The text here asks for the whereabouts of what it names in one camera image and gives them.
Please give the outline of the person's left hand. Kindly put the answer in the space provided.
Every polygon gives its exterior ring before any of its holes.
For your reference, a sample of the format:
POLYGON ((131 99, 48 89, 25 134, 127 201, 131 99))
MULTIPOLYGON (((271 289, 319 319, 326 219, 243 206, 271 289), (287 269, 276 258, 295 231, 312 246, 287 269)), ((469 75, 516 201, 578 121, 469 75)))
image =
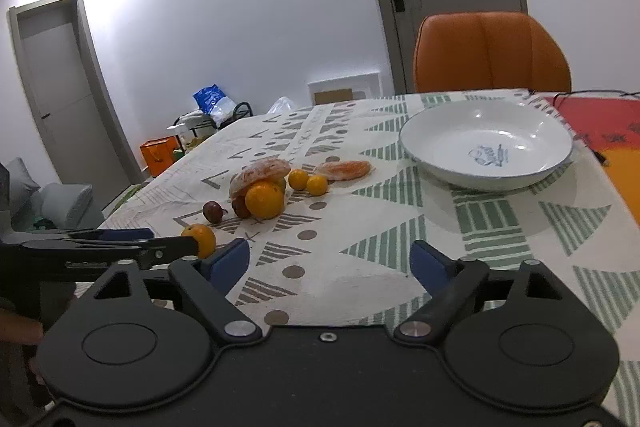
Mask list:
POLYGON ((0 340, 4 343, 35 346, 43 338, 42 324, 8 310, 0 310, 0 340))

